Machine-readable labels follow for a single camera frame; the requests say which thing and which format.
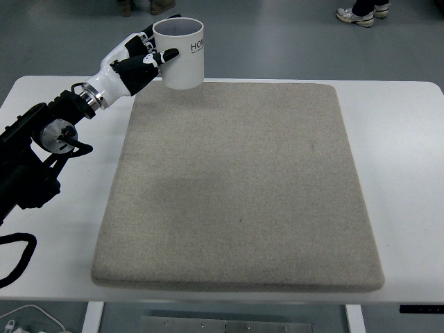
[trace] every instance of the cup rim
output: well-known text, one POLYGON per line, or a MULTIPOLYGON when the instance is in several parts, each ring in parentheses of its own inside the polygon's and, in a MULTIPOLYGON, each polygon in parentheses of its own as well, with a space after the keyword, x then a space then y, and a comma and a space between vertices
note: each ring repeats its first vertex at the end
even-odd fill
POLYGON ((191 18, 191 17, 170 17, 170 18, 167 18, 167 19, 161 19, 160 21, 155 22, 155 23, 153 24, 153 33, 156 33, 156 34, 158 34, 159 36, 165 36, 165 37, 170 37, 170 38, 183 38, 183 37, 187 37, 187 36, 192 36, 192 35, 195 35, 195 34, 200 33, 202 30, 203 30, 203 23, 202 23, 201 21, 199 21, 198 19, 193 19, 193 18, 191 18), (197 30, 197 31, 195 31, 194 33, 188 33, 188 34, 186 34, 186 35, 180 35, 180 36, 165 35, 165 34, 163 34, 163 33, 159 33, 159 32, 156 31, 156 29, 155 29, 155 27, 156 27, 158 24, 162 23, 162 22, 173 21, 173 20, 179 20, 179 19, 183 19, 183 20, 187 20, 187 21, 195 21, 195 22, 197 22, 197 23, 200 24, 200 29, 197 30))

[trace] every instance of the white robotic hand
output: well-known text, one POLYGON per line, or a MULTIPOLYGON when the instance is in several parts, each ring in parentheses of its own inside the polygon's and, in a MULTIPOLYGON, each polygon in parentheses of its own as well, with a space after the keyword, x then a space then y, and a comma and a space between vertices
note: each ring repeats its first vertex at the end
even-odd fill
POLYGON ((102 60, 100 71, 82 85, 80 96, 94 111, 106 109, 120 97, 142 90, 159 74, 159 66, 178 54, 177 49, 155 52, 151 25, 116 46, 102 60))

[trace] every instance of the gray floor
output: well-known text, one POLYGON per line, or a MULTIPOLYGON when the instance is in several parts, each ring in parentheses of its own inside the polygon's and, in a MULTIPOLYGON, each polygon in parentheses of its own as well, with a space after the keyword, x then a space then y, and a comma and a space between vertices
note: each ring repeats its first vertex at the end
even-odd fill
MULTIPOLYGON (((0 104, 22 76, 95 74, 127 35, 176 13, 205 25, 207 78, 419 80, 444 90, 444 16, 433 0, 392 0, 388 18, 372 28, 335 17, 353 0, 178 0, 158 17, 148 0, 135 3, 133 15, 121 17, 115 0, 1 0, 0 104)), ((366 323, 386 313, 395 324, 369 332, 406 332, 399 323, 407 316, 375 309, 366 323)), ((417 323, 432 328, 432 321, 417 323)))

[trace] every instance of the white cable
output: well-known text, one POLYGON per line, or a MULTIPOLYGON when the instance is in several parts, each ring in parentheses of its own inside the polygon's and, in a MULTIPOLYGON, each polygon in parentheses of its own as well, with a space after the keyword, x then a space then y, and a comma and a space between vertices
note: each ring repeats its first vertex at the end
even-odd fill
POLYGON ((37 305, 34 305, 34 304, 24 305, 23 307, 18 307, 18 308, 16 308, 15 310, 12 310, 12 311, 8 312, 7 314, 2 314, 2 315, 0 316, 0 319, 3 318, 3 317, 9 316, 10 314, 13 314, 13 313, 16 312, 16 311, 19 311, 19 310, 21 310, 21 309, 24 309, 25 307, 33 307, 33 308, 35 308, 35 309, 37 309, 37 310, 40 310, 40 311, 41 311, 43 314, 45 314, 48 318, 52 319, 55 323, 57 323, 57 324, 62 328, 62 331, 66 331, 65 327, 63 326, 63 324, 62 324, 60 321, 58 321, 57 319, 55 319, 54 317, 52 317, 52 315, 48 314, 48 313, 47 313, 46 311, 44 311, 41 307, 38 307, 37 305))

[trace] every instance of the black trouser leg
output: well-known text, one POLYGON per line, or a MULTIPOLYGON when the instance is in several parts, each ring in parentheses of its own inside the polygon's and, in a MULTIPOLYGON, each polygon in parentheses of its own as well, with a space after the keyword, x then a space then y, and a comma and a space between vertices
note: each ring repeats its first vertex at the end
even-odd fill
POLYGON ((389 3, 389 0, 357 0, 352 12, 358 16, 366 16, 373 11, 375 5, 381 6, 389 3))

